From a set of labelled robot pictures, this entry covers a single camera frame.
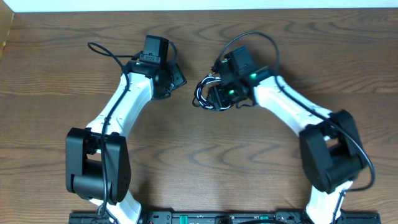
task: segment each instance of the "white backdrop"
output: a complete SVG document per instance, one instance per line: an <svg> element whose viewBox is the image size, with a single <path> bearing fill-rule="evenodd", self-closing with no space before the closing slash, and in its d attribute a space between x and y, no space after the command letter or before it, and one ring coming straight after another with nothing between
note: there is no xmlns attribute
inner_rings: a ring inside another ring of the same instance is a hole
<svg viewBox="0 0 398 224"><path fill-rule="evenodd" d="M398 7L398 0L4 0L4 2L14 12Z"/></svg>

